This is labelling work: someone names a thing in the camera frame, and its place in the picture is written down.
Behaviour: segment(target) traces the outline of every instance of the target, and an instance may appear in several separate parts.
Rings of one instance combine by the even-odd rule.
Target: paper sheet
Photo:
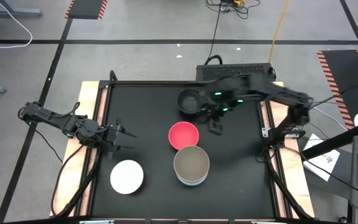
[[[321,143],[323,140],[321,140],[319,137],[317,137],[315,134],[312,134],[308,143],[306,144],[304,150],[307,150],[308,148],[317,145]],[[334,170],[335,164],[338,161],[340,153],[337,150],[332,150],[329,153],[325,153],[321,156],[315,157],[310,159],[309,161],[312,162],[314,165],[324,169],[325,171],[331,173]],[[308,161],[303,162],[303,166],[305,166],[307,169],[324,179],[325,181],[328,181],[329,175],[322,171],[321,169],[313,166]]]

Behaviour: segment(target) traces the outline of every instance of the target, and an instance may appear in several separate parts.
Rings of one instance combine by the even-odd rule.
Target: hazard stripe mat
[[[317,52],[323,72],[342,118],[348,129],[354,128],[354,117],[358,113],[358,50],[325,50]]]
[[[71,0],[66,19],[102,19],[108,0]]]

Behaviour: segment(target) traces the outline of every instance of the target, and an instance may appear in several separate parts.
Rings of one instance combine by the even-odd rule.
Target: black tape line
[[[41,96],[39,98],[39,101],[41,102],[41,104],[44,104],[45,100],[47,98],[48,91],[49,91],[49,88],[50,88],[50,84],[51,84],[53,76],[55,74],[56,67],[57,67],[57,64],[59,62],[60,56],[62,54],[63,46],[64,46],[64,43],[65,43],[65,40],[67,39],[67,35],[68,35],[69,30],[70,30],[71,23],[72,23],[71,19],[67,20],[65,29],[63,30],[62,37],[60,38],[59,45],[58,45],[58,48],[56,50],[55,57],[52,60],[52,64],[50,66],[48,76],[47,76],[47,78],[45,80],[45,84],[44,84],[44,87],[42,88]],[[37,127],[37,125],[35,123],[31,124],[30,128],[29,128],[29,130],[27,132],[27,135],[26,135],[26,137],[24,139],[22,150],[21,150],[21,152],[19,154],[19,158],[17,159],[15,169],[13,170],[11,180],[9,181],[9,184],[7,186],[7,190],[5,192],[4,199],[2,200],[2,204],[0,206],[0,223],[3,223],[5,218],[6,218],[6,213],[7,213],[8,209],[9,209],[10,204],[11,204],[11,201],[12,201],[13,194],[15,192],[17,183],[19,182],[19,177],[20,177],[20,174],[21,174],[21,172],[23,170],[24,162],[25,162],[25,159],[26,159],[27,154],[29,152],[29,149],[30,149],[30,146],[31,146],[32,139],[34,137],[36,127]]]
[[[357,24],[356,24],[353,16],[352,16],[352,13],[351,13],[349,7],[347,6],[345,0],[340,0],[340,2],[341,2],[341,5],[343,7],[343,10],[345,11],[346,17],[349,20],[349,23],[351,24],[353,32],[356,35],[357,40],[358,40],[358,27],[357,27]]]
[[[28,40],[0,40],[0,44],[26,44]],[[59,44],[60,40],[33,40],[31,44]],[[209,39],[92,40],[70,39],[65,44],[211,44]],[[214,44],[271,45],[272,40],[215,40]],[[358,40],[276,40],[276,45],[358,45]]]

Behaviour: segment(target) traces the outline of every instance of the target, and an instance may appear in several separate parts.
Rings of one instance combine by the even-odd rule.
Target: black bowl
[[[201,111],[200,93],[198,90],[183,90],[178,95],[177,103],[179,110],[187,116],[196,115]]]

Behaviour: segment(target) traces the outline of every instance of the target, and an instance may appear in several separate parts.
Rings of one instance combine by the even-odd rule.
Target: gray floor
[[[19,19],[35,39],[60,38],[65,26],[69,0],[12,0],[18,6],[43,10],[40,18]],[[270,40],[285,0],[264,0],[250,10],[243,21],[235,14],[222,14],[217,39]],[[348,0],[358,25],[358,1]],[[69,39],[211,39],[216,12],[197,0],[115,0],[108,4],[100,21],[74,20]],[[11,19],[0,19],[0,39],[26,39],[24,30]],[[279,39],[356,40],[338,0],[293,0],[288,8]],[[26,48],[0,49],[0,85],[8,89],[0,95],[0,205],[21,151],[28,127],[16,117],[27,101],[38,100],[57,45],[30,45]],[[210,45],[65,45],[45,107],[60,112],[72,108],[85,80],[108,79],[113,69],[120,80],[194,80],[195,68],[203,64]],[[357,45],[277,45],[273,58],[278,80],[316,100],[331,96],[316,57],[317,50],[358,49]],[[269,45],[215,45],[224,63],[266,62]],[[335,105],[320,109],[341,120]],[[327,117],[311,112],[311,122],[328,136],[343,130]],[[322,137],[314,127],[305,129]],[[63,156],[67,139],[56,129],[39,125],[58,153]],[[59,161],[37,134],[32,141],[22,175],[14,193],[6,221],[46,218]],[[346,215],[347,202],[309,186],[316,216],[337,220]]]

